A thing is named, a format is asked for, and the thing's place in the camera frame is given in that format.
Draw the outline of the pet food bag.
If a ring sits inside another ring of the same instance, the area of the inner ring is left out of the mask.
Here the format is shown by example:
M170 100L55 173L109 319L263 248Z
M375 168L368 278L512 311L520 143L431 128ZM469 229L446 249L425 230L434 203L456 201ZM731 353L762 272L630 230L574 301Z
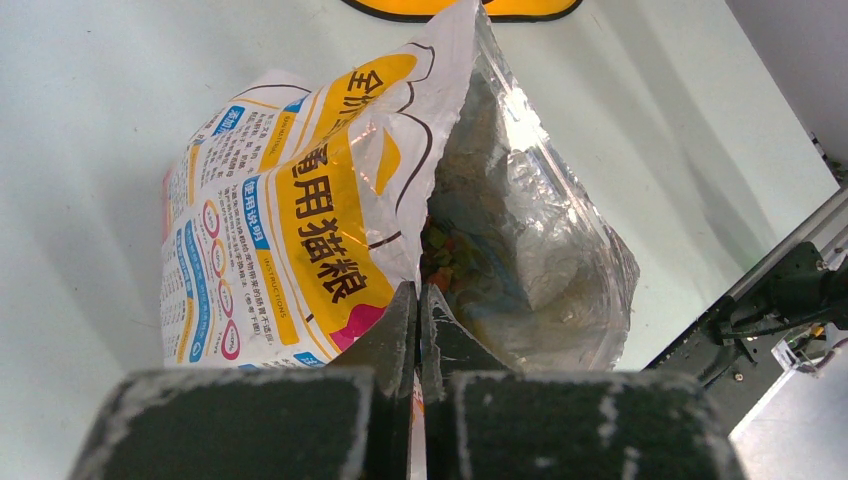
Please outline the pet food bag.
M163 196L168 367L328 364L401 284L430 285L429 219L471 245L479 279L442 295L498 359L608 370L622 355L634 256L555 150L478 1L327 84L268 73L197 130Z

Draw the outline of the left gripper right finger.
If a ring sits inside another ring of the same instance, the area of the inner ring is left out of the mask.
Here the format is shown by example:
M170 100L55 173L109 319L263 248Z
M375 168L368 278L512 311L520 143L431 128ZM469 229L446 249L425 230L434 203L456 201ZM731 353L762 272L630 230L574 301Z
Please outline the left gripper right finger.
M656 371L509 369L420 297L427 473L432 479L741 479L705 391Z

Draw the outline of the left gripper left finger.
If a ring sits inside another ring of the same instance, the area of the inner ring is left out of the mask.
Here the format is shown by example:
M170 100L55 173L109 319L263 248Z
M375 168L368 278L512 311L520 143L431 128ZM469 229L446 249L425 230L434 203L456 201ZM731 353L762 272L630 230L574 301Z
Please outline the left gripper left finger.
M406 479L418 297L318 368L174 368L106 397L74 479Z

